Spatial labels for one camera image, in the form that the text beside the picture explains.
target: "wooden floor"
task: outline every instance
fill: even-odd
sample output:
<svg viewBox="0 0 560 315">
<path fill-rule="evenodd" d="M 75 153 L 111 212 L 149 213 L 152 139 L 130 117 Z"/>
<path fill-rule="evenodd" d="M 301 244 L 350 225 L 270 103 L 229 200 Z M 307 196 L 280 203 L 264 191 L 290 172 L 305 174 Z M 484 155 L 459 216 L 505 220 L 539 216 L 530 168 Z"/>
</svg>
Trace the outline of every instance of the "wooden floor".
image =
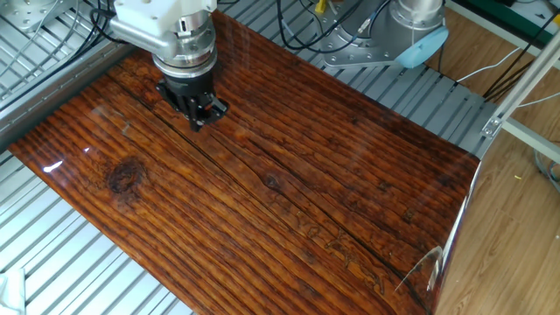
<svg viewBox="0 0 560 315">
<path fill-rule="evenodd" d="M 455 12 L 447 24 L 442 72 L 455 80 L 515 49 Z M 429 64 L 436 67 L 437 56 Z M 507 65 L 463 83 L 483 94 Z M 526 102 L 560 91 L 558 82 L 553 69 Z M 560 141 L 558 103 L 560 97 L 518 109 L 514 118 Z M 505 131 L 482 165 L 437 314 L 560 314 L 560 193 L 537 171 L 532 149 Z"/>
</svg>

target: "blue part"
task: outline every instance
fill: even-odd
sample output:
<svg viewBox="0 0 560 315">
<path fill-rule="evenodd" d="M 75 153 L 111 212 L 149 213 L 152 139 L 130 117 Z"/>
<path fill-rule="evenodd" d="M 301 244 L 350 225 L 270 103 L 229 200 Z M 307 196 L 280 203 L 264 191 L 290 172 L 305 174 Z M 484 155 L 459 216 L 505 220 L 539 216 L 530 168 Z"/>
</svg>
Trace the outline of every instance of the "blue part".
<svg viewBox="0 0 560 315">
<path fill-rule="evenodd" d="M 402 52 L 395 61 L 403 67 L 413 68 L 422 65 L 431 55 L 444 44 L 449 36 L 449 31 L 444 25 L 418 40 L 414 45 Z"/>
</svg>

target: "workbench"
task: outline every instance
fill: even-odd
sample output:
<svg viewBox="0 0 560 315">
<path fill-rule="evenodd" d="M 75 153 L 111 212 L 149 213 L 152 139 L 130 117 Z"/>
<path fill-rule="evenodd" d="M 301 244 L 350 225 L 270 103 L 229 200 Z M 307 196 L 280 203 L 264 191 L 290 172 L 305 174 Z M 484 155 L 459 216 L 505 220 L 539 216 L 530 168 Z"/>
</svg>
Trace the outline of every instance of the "workbench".
<svg viewBox="0 0 560 315">
<path fill-rule="evenodd" d="M 10 151 L 198 314 L 432 313 L 479 160 L 213 21 L 215 125 L 134 52 Z"/>
</svg>

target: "wire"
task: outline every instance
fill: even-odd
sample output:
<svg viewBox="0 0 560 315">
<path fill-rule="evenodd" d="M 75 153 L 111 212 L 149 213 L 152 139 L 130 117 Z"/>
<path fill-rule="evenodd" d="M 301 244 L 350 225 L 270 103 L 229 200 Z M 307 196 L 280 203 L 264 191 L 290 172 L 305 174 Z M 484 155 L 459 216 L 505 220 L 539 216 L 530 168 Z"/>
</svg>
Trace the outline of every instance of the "wire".
<svg viewBox="0 0 560 315">
<path fill-rule="evenodd" d="M 511 55 L 513 55 L 515 52 L 517 52 L 517 51 L 520 50 L 520 49 L 521 49 L 520 47 L 515 48 L 512 52 L 510 52 L 506 57 L 504 57 L 502 60 L 500 60 L 500 62 L 498 62 L 497 64 L 491 65 L 491 66 L 485 66 L 485 67 L 483 67 L 483 68 L 480 68 L 479 70 L 477 70 L 477 71 L 475 71 L 475 72 L 473 72 L 473 73 L 471 73 L 471 74 L 468 74 L 468 75 L 462 77 L 461 79 L 457 80 L 457 82 L 461 82 L 462 80 L 465 80 L 465 79 L 467 79 L 467 78 L 469 78 L 469 77 L 471 77 L 471 76 L 473 76 L 473 75 L 475 75 L 475 74 L 477 74 L 477 73 L 479 73 L 479 72 L 481 72 L 481 71 L 484 71 L 484 70 L 487 70 L 487 69 L 491 69 L 491 68 L 493 68 L 493 67 L 497 67 L 497 66 L 501 65 L 502 62 L 506 61 L 507 58 L 509 58 Z"/>
<path fill-rule="evenodd" d="M 14 55 L 14 58 L 10 61 L 10 63 L 8 64 L 8 66 L 6 66 L 6 68 L 4 70 L 2 70 L 2 72 L 0 73 L 0 77 L 2 77 L 4 74 L 6 74 L 8 72 L 8 69 L 10 69 L 14 63 L 16 63 L 16 61 L 18 60 L 19 56 L 25 51 L 25 49 L 27 49 L 27 47 L 29 47 L 29 45 L 33 42 L 33 40 L 35 40 L 35 38 L 37 37 L 37 35 L 39 35 L 39 31 L 41 31 L 41 27 L 43 27 L 43 23 L 45 22 L 46 17 L 49 16 L 49 14 L 51 14 L 51 12 L 54 10 L 54 8 L 56 7 L 56 5 L 60 2 L 60 0 L 56 0 L 53 4 L 51 9 L 49 9 L 49 11 L 45 14 L 45 16 L 43 17 L 43 19 L 41 19 L 41 21 L 38 23 L 38 28 L 37 31 L 35 31 L 35 33 L 33 34 L 33 36 L 31 36 L 31 38 L 29 38 L 29 40 L 27 41 L 27 43 L 25 43 L 25 45 L 23 47 L 21 47 L 21 49 L 19 49 L 16 54 Z"/>
<path fill-rule="evenodd" d="M 441 45 L 441 48 L 439 49 L 439 58 L 437 59 L 437 71 L 439 73 L 441 73 L 441 64 L 444 59 L 445 43 L 447 43 L 447 40 Z"/>
<path fill-rule="evenodd" d="M 338 15 L 339 11 L 336 10 L 336 7 L 334 6 L 333 0 L 328 0 L 329 6 L 331 7 L 331 11 L 332 13 L 334 13 L 334 15 Z"/>
<path fill-rule="evenodd" d="M 108 11 L 113 11 L 114 13 L 116 13 L 116 10 L 111 10 L 111 6 L 110 6 L 111 2 L 107 1 L 107 10 Z M 101 0 L 97 0 L 97 9 L 102 10 L 103 6 L 102 6 L 102 1 Z M 100 19 L 100 15 L 97 15 L 97 18 L 95 19 L 95 23 L 97 25 L 99 25 L 99 19 Z M 101 27 L 102 30 L 105 31 L 105 33 L 107 32 L 107 27 L 109 25 L 109 19 L 105 18 L 105 21 L 103 21 L 103 26 Z M 93 46 L 97 45 L 99 42 L 101 42 L 103 40 L 103 36 L 98 32 L 97 36 L 95 37 L 94 42 L 92 43 Z"/>
<path fill-rule="evenodd" d="M 486 99 L 485 102 L 491 102 L 492 100 L 499 100 L 505 93 L 507 93 L 510 89 L 512 89 L 515 84 L 519 81 L 519 79 L 522 77 L 522 75 L 525 73 L 525 70 L 527 70 L 527 68 L 529 68 L 529 66 L 533 63 L 533 61 L 530 61 L 528 63 L 525 64 L 525 66 L 522 66 L 520 69 L 518 69 L 517 71 L 515 71 L 512 75 L 510 75 L 509 77 L 507 77 L 506 80 L 504 80 L 502 83 L 500 83 L 498 86 L 496 86 L 497 90 L 498 88 L 501 88 L 502 86 L 504 86 L 506 83 L 508 83 L 504 88 L 502 88 L 501 90 L 498 90 L 498 92 L 494 92 L 492 94 L 490 94 Z"/>
<path fill-rule="evenodd" d="M 313 2 L 309 2 L 308 6 L 305 6 L 304 1 L 303 0 L 299 0 L 299 2 L 301 3 L 301 6 L 304 7 L 304 9 L 306 11 L 308 11 L 309 13 L 311 13 L 315 19 L 317 19 L 317 23 L 318 23 L 318 28 L 321 30 L 321 34 L 324 33 L 325 31 L 323 31 L 323 24 L 321 23 L 321 21 L 319 20 L 319 17 L 317 16 L 317 14 L 313 13 L 313 11 L 309 10 L 309 8 L 313 5 Z"/>
<path fill-rule="evenodd" d="M 60 49 L 62 48 L 62 46 L 64 44 L 66 44 L 67 41 L 70 39 L 70 37 L 74 34 L 74 28 L 76 27 L 76 25 L 78 23 L 78 18 L 79 18 L 79 13 L 80 13 L 80 4 L 81 4 L 81 0 L 76 0 L 75 14 L 73 16 L 73 23 L 70 26 L 70 29 L 68 30 L 68 33 L 66 34 L 66 36 L 52 49 L 52 51 L 50 53 L 48 53 L 41 61 L 39 61 L 37 63 L 37 65 L 33 69 L 31 69 L 29 71 L 30 73 L 33 73 L 35 70 L 42 67 L 55 53 L 59 52 Z M 14 61 L 15 61 L 15 59 L 2 71 L 2 73 L 0 73 L 0 76 L 4 75 L 6 73 L 6 71 L 9 68 L 11 68 L 11 65 L 13 65 Z M 20 82 L 22 82 L 23 79 L 24 78 L 20 78 L 19 80 L 16 80 L 15 82 L 12 83 L 11 86 L 8 86 L 7 89 L 8 90 L 13 89 Z"/>
<path fill-rule="evenodd" d="M 338 27 L 339 25 L 341 25 L 344 21 L 346 21 L 352 14 L 354 14 L 354 12 L 356 11 L 356 9 L 358 8 L 358 6 L 363 2 L 364 0 L 359 0 L 355 5 L 353 5 L 350 9 L 348 9 L 348 11 L 346 11 L 341 17 L 340 19 L 335 22 L 333 25 L 331 25 L 331 27 L 329 27 L 326 32 L 322 33 L 321 35 L 319 35 L 317 38 L 315 38 L 314 40 L 312 40 L 311 42 L 304 44 L 302 43 L 301 40 L 299 40 L 298 37 L 294 37 L 294 39 L 301 45 L 300 47 L 295 47 L 292 46 L 290 44 L 288 44 L 288 42 L 285 40 L 285 35 L 284 35 L 284 28 L 283 28 L 283 23 L 282 21 L 284 20 L 284 16 L 282 14 L 282 3 L 281 0 L 276 0 L 276 9 L 277 9 L 277 19 L 278 19 L 278 27 L 280 29 L 280 36 L 282 37 L 282 41 L 284 43 L 284 45 L 292 50 L 303 50 L 303 49 L 309 49 L 311 48 L 313 45 L 317 44 L 321 39 L 325 38 L 326 36 L 328 36 L 332 31 L 334 31 L 334 29 L 336 27 Z"/>
<path fill-rule="evenodd" d="M 544 97 L 544 98 L 542 98 L 542 99 L 540 99 L 540 100 L 531 101 L 531 102 L 528 102 L 528 103 L 519 105 L 519 107 L 525 107 L 525 106 L 537 104 L 538 102 L 543 102 L 543 101 L 549 100 L 549 99 L 551 99 L 551 98 L 557 97 L 557 96 L 559 96 L 559 95 L 560 95 L 560 92 L 558 92 L 558 93 L 556 93 L 556 94 L 553 94 L 553 95 L 551 95 L 551 96 Z"/>
<path fill-rule="evenodd" d="M 95 13 L 97 13 L 98 17 L 101 15 L 104 18 L 106 18 L 106 20 L 109 20 L 111 18 L 113 18 L 116 13 L 114 13 L 113 11 L 110 10 L 103 10 L 103 9 L 92 9 L 89 12 L 89 19 L 91 20 L 91 24 L 94 25 L 94 28 L 105 38 L 108 39 L 114 43 L 118 43 L 118 44 L 128 44 L 128 42 L 122 40 L 122 39 L 117 39 L 117 38 L 112 38 L 110 37 L 101 27 L 99 27 L 99 25 L 97 24 L 97 21 L 95 20 Z"/>
<path fill-rule="evenodd" d="M 482 95 L 482 97 L 487 98 L 490 94 L 492 94 L 493 92 L 496 91 L 496 85 L 498 85 L 500 83 L 500 81 L 509 73 L 509 71 L 514 67 L 514 65 L 521 59 L 521 57 L 527 52 L 527 50 L 536 42 L 536 40 L 538 39 L 539 35 L 541 35 L 541 33 L 544 31 L 544 29 L 554 20 L 554 18 L 558 15 L 558 13 L 560 13 L 560 8 L 558 10 L 556 10 L 553 14 L 552 17 L 549 18 L 548 21 L 546 21 L 542 27 L 539 29 L 539 31 L 535 34 L 535 36 L 527 43 L 527 45 L 525 46 L 525 48 L 523 49 L 523 51 L 515 58 L 515 60 L 509 65 L 509 67 L 500 75 L 500 77 L 498 78 L 498 80 L 496 80 L 492 86 L 490 86 L 488 88 L 488 90 Z"/>
<path fill-rule="evenodd" d="M 103 9 L 101 0 L 97 0 L 97 9 L 99 9 L 99 10 Z M 76 59 L 78 59 L 83 53 L 86 53 L 91 47 L 97 45 L 101 41 L 102 35 L 100 33 L 98 33 L 96 38 L 93 41 L 91 41 L 91 38 L 94 36 L 94 34 L 96 32 L 96 28 L 94 27 L 94 25 L 99 24 L 100 17 L 101 17 L 101 15 L 98 14 L 97 17 L 95 18 L 95 23 L 92 25 L 92 28 L 91 28 L 89 34 L 87 35 L 86 39 L 84 39 L 84 41 L 81 43 L 81 46 L 78 47 L 78 49 L 76 49 L 72 58 L 67 60 L 66 63 L 62 67 L 70 65 L 72 62 L 74 62 Z M 105 19 L 105 22 L 103 23 L 103 27 L 102 27 L 103 30 L 105 30 L 107 28 L 108 23 L 109 23 L 109 20 Z"/>
<path fill-rule="evenodd" d="M 98 9 L 102 9 L 102 3 L 101 0 L 97 0 L 97 5 L 98 5 Z M 84 55 L 85 53 L 89 52 L 89 50 L 91 50 L 95 45 L 96 45 L 96 41 L 97 39 L 101 38 L 102 35 L 101 34 L 97 34 L 97 38 L 94 40 L 93 43 L 88 43 L 89 39 L 91 39 L 92 36 L 94 36 L 95 34 L 95 28 L 92 27 L 91 31 L 89 32 L 89 34 L 87 35 L 86 39 L 84 40 L 84 42 L 81 44 L 80 48 L 78 48 L 74 55 L 68 59 L 62 66 L 58 66 L 52 73 L 51 76 L 54 76 L 55 74 L 59 73 L 60 71 L 62 71 L 63 69 L 65 69 L 66 67 L 68 67 L 72 62 L 74 62 L 75 60 L 77 60 L 79 57 L 81 57 L 82 55 Z M 33 82 L 31 82 L 32 86 L 30 86 L 30 90 L 39 86 L 40 84 L 42 84 L 43 82 L 45 82 L 48 79 L 48 77 L 44 77 L 40 80 L 34 80 Z"/>
<path fill-rule="evenodd" d="M 383 3 L 381 3 L 377 9 L 371 14 L 371 16 L 369 16 L 368 19 L 366 19 L 366 21 L 362 24 L 361 28 L 365 28 L 368 27 L 369 25 L 373 25 L 373 23 L 375 22 L 375 20 L 377 19 L 377 17 L 379 16 L 379 13 L 383 10 L 383 8 L 389 3 L 390 0 L 386 0 Z M 341 19 L 338 20 L 335 24 L 333 24 L 331 27 L 329 27 L 329 29 L 327 30 L 327 33 L 323 33 L 321 34 L 318 39 L 322 39 L 325 36 L 327 36 L 326 34 L 332 32 L 334 30 L 335 27 L 338 27 L 338 25 L 340 25 L 344 20 L 346 20 L 348 17 L 350 17 L 358 8 L 358 6 L 363 2 L 363 0 L 358 1 L 352 8 L 348 9 L 347 12 L 345 12 L 345 14 L 342 15 Z M 343 46 L 336 48 L 336 49 L 332 49 L 330 51 L 321 51 L 318 49 L 314 49 L 311 47 L 312 44 L 305 44 L 304 42 L 302 42 L 295 34 L 292 35 L 292 37 L 301 45 L 300 47 L 295 47 L 290 45 L 290 43 L 288 43 L 288 41 L 286 40 L 286 37 L 284 35 L 284 27 L 288 26 L 288 24 L 284 21 L 284 18 L 282 16 L 282 5 L 280 4 L 280 0 L 276 1 L 277 4 L 277 9 L 278 9 L 278 26 L 280 28 L 280 37 L 282 38 L 283 44 L 287 47 L 290 48 L 292 50 L 303 50 L 303 49 L 308 49 L 314 53 L 336 53 L 339 52 L 341 50 L 343 50 L 344 48 L 350 46 L 357 38 L 358 38 L 358 33 L 359 31 L 356 32 L 355 35 L 352 36 L 352 39 L 350 39 L 350 41 L 348 41 L 346 44 L 344 44 Z M 313 40 L 313 43 L 316 44 L 319 42 L 318 39 Z"/>
</svg>

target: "black cable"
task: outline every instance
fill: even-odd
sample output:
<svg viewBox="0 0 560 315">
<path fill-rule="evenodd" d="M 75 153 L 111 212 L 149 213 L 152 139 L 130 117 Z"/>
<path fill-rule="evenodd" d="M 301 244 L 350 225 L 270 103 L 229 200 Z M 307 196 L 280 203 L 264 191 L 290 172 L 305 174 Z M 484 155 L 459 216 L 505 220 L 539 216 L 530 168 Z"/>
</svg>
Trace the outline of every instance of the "black cable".
<svg viewBox="0 0 560 315">
<path fill-rule="evenodd" d="M 530 61 L 530 62 L 526 63 L 525 66 L 522 66 L 520 69 L 518 69 L 513 74 L 508 76 L 502 83 L 500 83 L 498 86 L 496 86 L 496 88 L 493 90 L 493 92 L 485 99 L 485 102 L 491 102 L 493 99 L 494 100 L 499 100 L 502 95 L 504 95 L 507 91 L 509 91 L 511 88 L 514 87 L 514 85 L 519 81 L 519 79 L 525 73 L 525 70 L 527 70 L 527 68 L 529 68 L 529 66 L 532 63 L 533 63 L 533 61 Z"/>
<path fill-rule="evenodd" d="M 282 25 L 282 21 L 284 21 L 284 16 L 282 14 L 282 4 L 281 4 L 281 0 L 276 0 L 276 8 L 277 8 L 277 19 L 278 19 L 278 26 L 280 28 L 280 36 L 282 37 L 282 41 L 283 43 L 286 45 L 286 47 L 292 49 L 292 50 L 303 50 L 303 49 L 308 49 L 311 48 L 313 45 L 317 44 L 321 39 L 325 38 L 326 36 L 328 36 L 328 34 L 330 34 L 332 31 L 334 31 L 334 29 L 336 27 L 338 27 L 339 25 L 341 25 L 344 21 L 346 21 L 352 14 L 354 14 L 354 12 L 358 9 L 358 6 L 363 2 L 364 0 L 359 0 L 355 5 L 353 5 L 350 9 L 348 9 L 348 11 L 346 11 L 341 17 L 340 19 L 335 22 L 333 25 L 331 25 L 331 27 L 329 27 L 326 32 L 322 33 L 321 35 L 319 35 L 317 38 L 315 38 L 313 41 L 304 44 L 302 43 L 301 40 L 299 40 L 298 37 L 294 36 L 294 39 L 301 45 L 300 47 L 295 47 L 292 46 L 290 44 L 288 44 L 288 42 L 285 40 L 285 35 L 284 35 L 284 26 Z"/>
<path fill-rule="evenodd" d="M 308 6 L 305 6 L 303 0 L 299 0 L 299 2 L 301 3 L 301 6 L 303 6 L 304 9 L 305 9 L 306 11 L 308 11 L 309 13 L 311 13 L 311 14 L 315 17 L 315 19 L 317 19 L 318 28 L 321 30 L 321 34 L 324 33 L 325 31 L 323 30 L 323 24 L 321 23 L 321 20 L 319 20 L 319 17 L 317 16 L 317 14 L 315 14 L 312 10 L 309 10 L 309 8 L 310 8 L 312 5 L 314 5 L 314 3 L 311 2 L 311 0 L 310 0 L 309 5 L 308 5 Z"/>
<path fill-rule="evenodd" d="M 97 0 L 97 9 L 102 9 L 102 1 L 101 0 Z M 95 22 L 98 24 L 99 23 L 99 18 L 100 16 L 98 15 Z M 69 64 L 71 64 L 74 60 L 78 59 L 83 53 L 85 53 L 83 50 L 86 49 L 86 47 L 88 45 L 95 45 L 95 40 L 94 43 L 90 43 L 89 40 L 94 36 L 95 34 L 95 28 L 92 27 L 91 31 L 89 31 L 89 34 L 86 36 L 86 39 L 84 39 L 83 43 L 81 43 L 80 47 L 78 47 L 78 49 L 76 49 L 76 52 L 73 54 L 73 56 L 67 61 L 65 62 L 65 64 L 62 67 L 65 67 Z"/>
<path fill-rule="evenodd" d="M 556 10 L 556 12 L 554 12 L 552 14 L 552 17 L 549 18 L 548 21 L 546 21 L 546 23 L 541 27 L 541 29 L 536 33 L 536 35 L 531 39 L 531 41 L 525 46 L 525 49 L 523 49 L 523 51 L 515 58 L 515 60 L 509 65 L 509 67 L 506 69 L 506 71 L 504 71 L 500 77 L 498 78 L 498 80 L 496 80 L 492 86 L 482 95 L 482 97 L 487 98 L 490 94 L 492 94 L 493 92 L 495 92 L 496 90 L 496 85 L 501 81 L 501 79 L 503 79 L 508 72 L 514 67 L 514 65 L 521 59 L 521 57 L 527 52 L 527 50 L 536 42 L 536 40 L 538 39 L 539 35 L 541 35 L 541 33 L 544 31 L 544 29 L 554 20 L 554 18 L 560 13 L 560 9 Z"/>
<path fill-rule="evenodd" d="M 100 9 L 100 10 L 103 9 L 101 0 L 97 0 L 97 9 Z M 111 11 L 110 1 L 107 1 L 107 10 Z M 97 19 L 95 20 L 95 22 L 98 25 L 99 25 L 99 18 L 100 18 L 100 15 L 98 14 Z M 103 21 L 103 26 L 101 27 L 101 29 L 106 31 L 108 24 L 109 24 L 109 19 L 105 18 L 105 21 Z M 92 46 L 95 46 L 95 45 L 99 44 L 102 40 L 103 40 L 103 36 L 100 33 L 98 33 L 97 37 L 95 38 L 94 42 L 92 43 Z"/>
<path fill-rule="evenodd" d="M 344 44 L 343 46 L 333 49 L 331 51 L 321 51 L 321 50 L 317 50 L 311 47 L 311 45 L 313 44 L 305 44 L 304 42 L 302 42 L 298 36 L 296 36 L 295 34 L 293 34 L 293 38 L 301 45 L 300 47 L 295 47 L 290 45 L 290 43 L 288 43 L 288 41 L 286 40 L 286 37 L 284 35 L 284 26 L 282 24 L 282 21 L 284 20 L 284 17 L 282 16 L 282 5 L 280 3 L 281 0 L 276 0 L 276 5 L 277 5 L 277 9 L 278 9 L 278 27 L 280 28 L 280 37 L 282 38 L 283 44 L 290 49 L 293 50 L 303 50 L 303 49 L 308 49 L 314 53 L 336 53 L 339 52 L 341 50 L 343 50 L 344 48 L 350 46 L 356 39 L 357 39 L 357 33 L 356 35 L 354 35 L 352 37 L 352 39 L 350 41 L 348 41 L 346 44 Z M 352 8 L 348 9 L 347 12 L 345 12 L 342 17 L 340 18 L 340 20 L 338 20 L 336 23 L 334 23 L 333 25 L 331 25 L 331 27 L 329 27 L 329 29 L 327 30 L 327 33 L 323 33 L 321 34 L 318 39 L 314 40 L 313 43 L 317 43 L 319 42 L 319 39 L 324 38 L 325 36 L 327 36 L 328 33 L 332 32 L 334 30 L 334 28 L 338 27 L 342 22 L 344 22 L 347 18 L 349 18 L 352 14 L 354 14 L 354 12 L 358 9 L 358 6 L 360 6 L 360 4 L 363 2 L 363 0 L 358 1 Z M 375 10 L 374 14 L 370 17 L 371 21 L 369 22 L 370 25 L 373 25 L 373 23 L 375 22 L 375 20 L 377 19 L 377 17 L 379 16 L 379 14 L 381 13 L 381 11 L 383 10 L 383 8 L 389 3 L 389 0 L 384 1 L 383 3 L 381 3 L 377 9 Z"/>
<path fill-rule="evenodd" d="M 110 37 L 101 27 L 99 27 L 99 25 L 97 24 L 97 22 L 95 21 L 95 13 L 97 13 L 98 16 L 103 16 L 106 19 L 111 19 L 113 18 L 116 13 L 110 11 L 110 10 L 102 10 L 102 9 L 92 9 L 89 12 L 89 19 L 91 20 L 91 23 L 94 25 L 94 28 L 105 38 L 108 39 L 114 43 L 118 43 L 118 44 L 128 44 L 128 42 L 121 40 L 121 39 L 117 39 L 117 38 L 112 38 Z"/>
<path fill-rule="evenodd" d="M 444 59 L 444 51 L 445 51 L 445 43 L 447 42 L 447 40 L 441 45 L 441 48 L 439 49 L 439 58 L 437 59 L 437 71 L 439 73 L 441 73 L 441 64 L 442 61 Z"/>
</svg>

